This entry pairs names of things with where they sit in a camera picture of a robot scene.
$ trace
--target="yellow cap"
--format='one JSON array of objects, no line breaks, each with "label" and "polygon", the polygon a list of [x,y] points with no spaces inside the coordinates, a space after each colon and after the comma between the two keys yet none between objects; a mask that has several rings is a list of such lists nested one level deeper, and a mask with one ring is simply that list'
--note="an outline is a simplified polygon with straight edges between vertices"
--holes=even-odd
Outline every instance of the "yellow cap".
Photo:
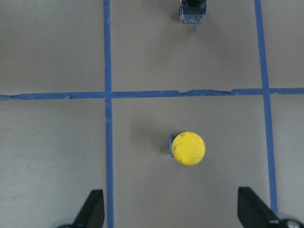
[{"label": "yellow cap", "polygon": [[205,156],[204,140],[193,132],[183,132],[172,143],[173,157],[183,165],[195,165]]}]

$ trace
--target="yellow round object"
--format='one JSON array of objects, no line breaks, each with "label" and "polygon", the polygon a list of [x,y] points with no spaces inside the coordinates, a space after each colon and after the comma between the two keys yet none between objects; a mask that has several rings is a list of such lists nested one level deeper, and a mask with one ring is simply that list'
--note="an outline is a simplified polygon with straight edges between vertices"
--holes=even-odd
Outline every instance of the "yellow round object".
[{"label": "yellow round object", "polygon": [[183,165],[195,165],[205,156],[204,140],[194,132],[183,132],[172,143],[173,157]]}]

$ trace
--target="gray floor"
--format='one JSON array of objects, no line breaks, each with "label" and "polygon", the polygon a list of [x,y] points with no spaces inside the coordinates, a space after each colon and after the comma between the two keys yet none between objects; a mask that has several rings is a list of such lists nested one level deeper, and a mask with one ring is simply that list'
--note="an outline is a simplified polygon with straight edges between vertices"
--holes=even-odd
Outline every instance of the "gray floor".
[{"label": "gray floor", "polygon": [[[190,26],[178,4],[111,1],[113,90],[261,88],[254,1]],[[303,8],[262,1],[271,87],[304,87]],[[0,21],[0,94],[104,90],[101,0],[2,0]],[[304,220],[303,96],[271,102],[279,212]],[[104,105],[0,101],[0,227],[54,228],[106,188]],[[269,204],[262,96],[115,99],[113,120],[117,228],[240,228],[240,185]],[[196,166],[167,155],[182,131],[205,140]]]}]

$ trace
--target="grid square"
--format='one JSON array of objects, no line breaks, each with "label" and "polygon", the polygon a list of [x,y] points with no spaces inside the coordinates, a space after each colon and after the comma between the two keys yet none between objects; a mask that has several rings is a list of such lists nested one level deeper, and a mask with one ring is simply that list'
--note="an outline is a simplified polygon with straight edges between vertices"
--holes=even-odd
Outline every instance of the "grid square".
[{"label": "grid square", "polygon": [[[269,204],[262,96],[113,100],[115,226],[241,227],[238,186]],[[206,156],[186,167],[168,136],[194,131]]]},{"label": "grid square", "polygon": [[271,87],[304,87],[304,1],[261,1]]},{"label": "grid square", "polygon": [[5,100],[0,106],[0,227],[72,221],[92,189],[106,189],[104,102]]},{"label": "grid square", "polygon": [[213,0],[200,25],[179,1],[111,1],[114,91],[260,88],[254,1]]},{"label": "grid square", "polygon": [[102,0],[2,0],[1,94],[100,91]]},{"label": "grid square", "polygon": [[279,213],[304,221],[303,95],[272,95]]}]

